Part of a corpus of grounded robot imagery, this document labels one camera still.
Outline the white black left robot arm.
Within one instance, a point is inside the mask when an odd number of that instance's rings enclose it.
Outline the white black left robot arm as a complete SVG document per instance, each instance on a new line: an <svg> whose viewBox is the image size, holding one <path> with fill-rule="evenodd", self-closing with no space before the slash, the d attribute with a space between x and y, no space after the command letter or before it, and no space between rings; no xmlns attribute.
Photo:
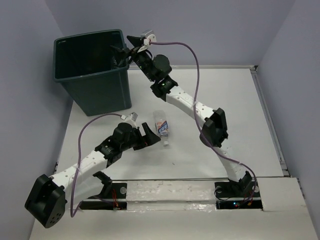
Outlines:
<svg viewBox="0 0 320 240"><path fill-rule="evenodd" d="M76 203L93 196L108 196L112 180L103 170L118 161L126 150L141 150L160 142L160 137L147 123L142 123L142 128L144 135L139 127L121 122L111 136L76 164L51 176L39 176L27 197L25 209L48 229Z"/></svg>

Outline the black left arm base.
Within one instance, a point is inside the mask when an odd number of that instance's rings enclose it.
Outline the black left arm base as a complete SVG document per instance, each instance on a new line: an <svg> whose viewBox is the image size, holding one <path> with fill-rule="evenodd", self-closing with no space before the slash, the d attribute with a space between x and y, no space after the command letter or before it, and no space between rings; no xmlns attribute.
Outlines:
<svg viewBox="0 0 320 240"><path fill-rule="evenodd" d="M127 209L127 183L115 183L111 178L99 171L93 175L102 184L99 194L83 201L81 210L120 211Z"/></svg>

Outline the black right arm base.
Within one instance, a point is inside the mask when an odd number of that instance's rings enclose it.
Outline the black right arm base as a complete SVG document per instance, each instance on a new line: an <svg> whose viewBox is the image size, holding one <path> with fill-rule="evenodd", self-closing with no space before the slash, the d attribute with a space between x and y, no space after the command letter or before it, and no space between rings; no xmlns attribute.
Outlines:
<svg viewBox="0 0 320 240"><path fill-rule="evenodd" d="M263 209L258 183L248 172L239 182L215 182L213 194L217 210Z"/></svg>

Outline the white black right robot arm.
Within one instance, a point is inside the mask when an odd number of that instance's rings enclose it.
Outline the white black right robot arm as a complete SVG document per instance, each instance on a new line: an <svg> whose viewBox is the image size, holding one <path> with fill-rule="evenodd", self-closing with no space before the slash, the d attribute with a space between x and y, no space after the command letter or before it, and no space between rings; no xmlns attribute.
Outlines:
<svg viewBox="0 0 320 240"><path fill-rule="evenodd" d="M229 135L225 111L202 104L197 100L197 94L189 95L170 77L172 67L169 59L162 54L152 57L148 51L151 45L158 44L154 40L155 35L128 36L127 39L134 46L132 49L110 47L115 56L115 65L122 67L134 62L152 82L150 88L157 98L193 118L201 142L214 151L227 173L228 186L221 191L228 192L232 198L245 197L247 201L252 200L257 187L257 177L250 167L232 159L228 154L226 143Z"/></svg>

